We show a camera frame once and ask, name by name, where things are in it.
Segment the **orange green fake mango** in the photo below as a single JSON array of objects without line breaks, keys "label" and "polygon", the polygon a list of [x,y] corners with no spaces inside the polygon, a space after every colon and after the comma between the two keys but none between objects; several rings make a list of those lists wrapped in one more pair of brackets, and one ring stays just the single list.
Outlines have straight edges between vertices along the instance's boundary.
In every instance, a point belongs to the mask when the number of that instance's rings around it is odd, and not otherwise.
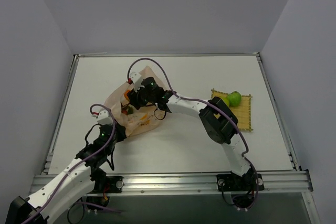
[{"label": "orange green fake mango", "polygon": [[130,93],[131,90],[127,90],[123,95],[125,97],[125,99],[129,102],[130,101],[130,98],[129,98],[129,93]]}]

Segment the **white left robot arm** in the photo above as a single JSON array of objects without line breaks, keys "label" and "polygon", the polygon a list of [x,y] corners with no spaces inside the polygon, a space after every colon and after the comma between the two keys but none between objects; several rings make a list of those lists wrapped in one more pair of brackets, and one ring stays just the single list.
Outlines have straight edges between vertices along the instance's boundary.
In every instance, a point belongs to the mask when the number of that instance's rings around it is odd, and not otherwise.
[{"label": "white left robot arm", "polygon": [[126,139],[125,127],[99,125],[99,136],[87,144],[70,164],[40,190],[10,204],[6,223],[54,223],[81,197],[112,189],[112,181],[101,169],[112,163],[115,145]]}]

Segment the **translucent banana print plastic bag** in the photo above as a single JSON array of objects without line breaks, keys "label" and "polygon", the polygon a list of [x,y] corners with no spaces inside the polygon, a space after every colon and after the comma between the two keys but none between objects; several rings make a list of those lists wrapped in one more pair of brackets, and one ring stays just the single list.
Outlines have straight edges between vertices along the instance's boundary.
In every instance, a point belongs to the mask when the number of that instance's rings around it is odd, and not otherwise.
[{"label": "translucent banana print plastic bag", "polygon": [[125,97],[124,93],[127,90],[132,90],[133,85],[124,83],[114,90],[104,102],[104,106],[111,109],[112,114],[116,121],[125,127],[125,133],[127,137],[136,136],[157,128],[162,119],[165,116],[165,112],[159,110],[154,105],[147,105],[139,110],[134,109],[134,113],[125,115],[121,112],[123,105],[130,105]]}]

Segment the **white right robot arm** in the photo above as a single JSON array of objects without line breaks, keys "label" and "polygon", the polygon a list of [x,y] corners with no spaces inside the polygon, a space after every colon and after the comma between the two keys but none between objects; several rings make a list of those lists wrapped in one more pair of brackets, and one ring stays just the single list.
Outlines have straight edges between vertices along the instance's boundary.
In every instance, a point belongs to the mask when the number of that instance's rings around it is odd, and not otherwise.
[{"label": "white right robot arm", "polygon": [[239,149],[239,141],[232,139],[236,134],[241,134],[237,126],[238,119],[221,98],[201,100],[182,97],[160,87],[153,77],[143,78],[135,72],[130,74],[128,81],[134,88],[126,97],[137,110],[153,105],[164,113],[181,113],[199,118],[209,138],[222,146],[234,174],[235,186],[244,189],[251,184],[256,170],[245,157],[249,148],[243,136],[244,151]]}]

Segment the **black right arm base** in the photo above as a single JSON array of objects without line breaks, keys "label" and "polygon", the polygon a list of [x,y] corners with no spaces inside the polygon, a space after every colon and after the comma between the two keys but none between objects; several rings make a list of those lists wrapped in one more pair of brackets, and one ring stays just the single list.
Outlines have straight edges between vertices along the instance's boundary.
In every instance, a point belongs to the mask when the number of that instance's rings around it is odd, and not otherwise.
[{"label": "black right arm base", "polygon": [[218,174],[217,189],[224,202],[238,211],[248,211],[256,202],[259,193],[265,190],[260,174],[246,174],[242,177],[230,174]]}]

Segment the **green fake pear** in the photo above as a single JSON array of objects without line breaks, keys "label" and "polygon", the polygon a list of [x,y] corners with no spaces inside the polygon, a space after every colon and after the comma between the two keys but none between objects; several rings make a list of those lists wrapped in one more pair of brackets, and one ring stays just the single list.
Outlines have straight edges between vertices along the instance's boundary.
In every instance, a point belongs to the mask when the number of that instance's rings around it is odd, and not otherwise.
[{"label": "green fake pear", "polygon": [[226,97],[222,98],[222,100],[226,104],[227,107],[230,106],[230,102],[229,102],[229,100]]}]

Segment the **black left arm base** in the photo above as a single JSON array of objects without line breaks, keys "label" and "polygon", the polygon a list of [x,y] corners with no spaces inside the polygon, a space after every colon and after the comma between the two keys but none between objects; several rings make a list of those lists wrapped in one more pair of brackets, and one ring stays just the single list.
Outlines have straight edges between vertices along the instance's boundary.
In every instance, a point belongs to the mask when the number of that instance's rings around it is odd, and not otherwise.
[{"label": "black left arm base", "polygon": [[123,187],[123,177],[122,176],[108,176],[102,182],[95,185],[94,189],[90,194],[94,194],[94,196],[90,196],[86,198],[87,203],[92,203],[93,205],[87,205],[87,208],[90,210],[103,211],[102,208],[98,208],[98,206],[107,208],[108,203],[110,201],[110,194],[119,194],[122,192]]}]

